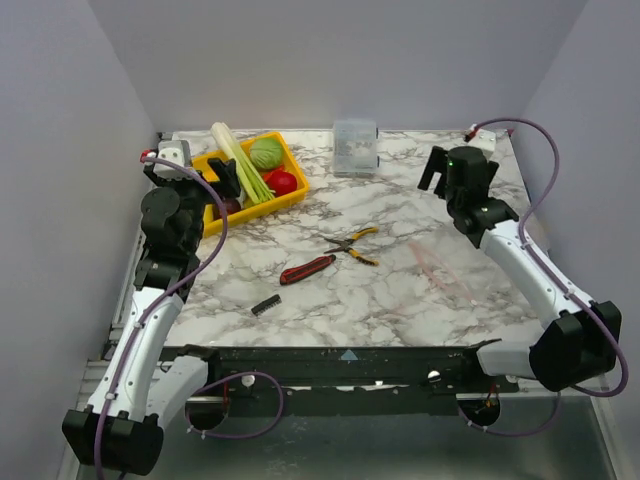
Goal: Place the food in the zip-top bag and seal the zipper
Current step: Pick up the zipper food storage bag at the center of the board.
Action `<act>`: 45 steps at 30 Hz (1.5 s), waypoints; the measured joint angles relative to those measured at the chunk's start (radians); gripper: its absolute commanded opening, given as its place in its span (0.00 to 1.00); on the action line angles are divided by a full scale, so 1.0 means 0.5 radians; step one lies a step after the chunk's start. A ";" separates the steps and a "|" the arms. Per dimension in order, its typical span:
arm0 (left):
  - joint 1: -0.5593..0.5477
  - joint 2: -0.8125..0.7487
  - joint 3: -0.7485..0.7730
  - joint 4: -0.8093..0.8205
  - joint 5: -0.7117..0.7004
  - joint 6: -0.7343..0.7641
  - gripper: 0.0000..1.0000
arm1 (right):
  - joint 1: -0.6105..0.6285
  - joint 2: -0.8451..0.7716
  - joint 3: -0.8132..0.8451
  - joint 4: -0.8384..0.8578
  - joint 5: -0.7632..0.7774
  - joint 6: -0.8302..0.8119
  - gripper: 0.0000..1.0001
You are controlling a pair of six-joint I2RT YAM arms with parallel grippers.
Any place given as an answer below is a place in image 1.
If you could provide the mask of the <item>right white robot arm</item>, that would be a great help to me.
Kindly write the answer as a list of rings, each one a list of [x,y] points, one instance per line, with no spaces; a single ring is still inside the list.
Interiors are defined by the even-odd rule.
[[[536,380],[558,392],[611,371],[622,315],[577,288],[521,228],[516,212],[489,193],[498,165],[471,146],[435,146],[419,181],[446,203],[454,227],[492,259],[523,294],[543,332],[532,342],[489,341],[460,367],[460,379],[480,392],[496,376]]]

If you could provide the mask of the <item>clear zip top bag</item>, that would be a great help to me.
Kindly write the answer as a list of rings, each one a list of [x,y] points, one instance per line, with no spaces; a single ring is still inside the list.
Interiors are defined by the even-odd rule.
[[[408,247],[417,265],[434,285],[447,295],[463,298],[472,306],[477,305],[477,301],[469,288],[433,250],[416,241],[410,241]]]

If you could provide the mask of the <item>purple red onion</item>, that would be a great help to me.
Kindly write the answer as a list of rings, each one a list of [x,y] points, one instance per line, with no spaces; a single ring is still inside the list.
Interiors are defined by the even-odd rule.
[[[233,215],[242,210],[242,205],[237,199],[224,199],[223,205],[228,215]]]

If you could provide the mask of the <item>green white leek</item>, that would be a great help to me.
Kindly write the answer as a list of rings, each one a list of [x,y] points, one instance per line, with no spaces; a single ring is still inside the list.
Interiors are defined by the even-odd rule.
[[[254,205],[273,200],[266,182],[262,179],[256,167],[249,160],[248,155],[241,147],[235,135],[223,122],[215,122],[211,126],[211,133],[218,147],[225,153],[229,160],[236,162],[236,171],[239,182]]]

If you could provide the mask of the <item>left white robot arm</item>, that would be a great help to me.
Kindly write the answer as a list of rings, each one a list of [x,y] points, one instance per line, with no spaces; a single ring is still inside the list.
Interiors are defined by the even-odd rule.
[[[209,160],[216,180],[161,158],[146,157],[153,188],[141,202],[142,255],[135,268],[130,312],[102,379],[81,410],[70,410],[63,434],[79,462],[107,471],[145,476],[157,463],[167,425],[196,392],[214,393],[222,380],[211,349],[186,346],[159,380],[153,378],[168,333],[196,276],[210,260],[196,251],[206,206],[226,211],[240,194],[234,161]]]

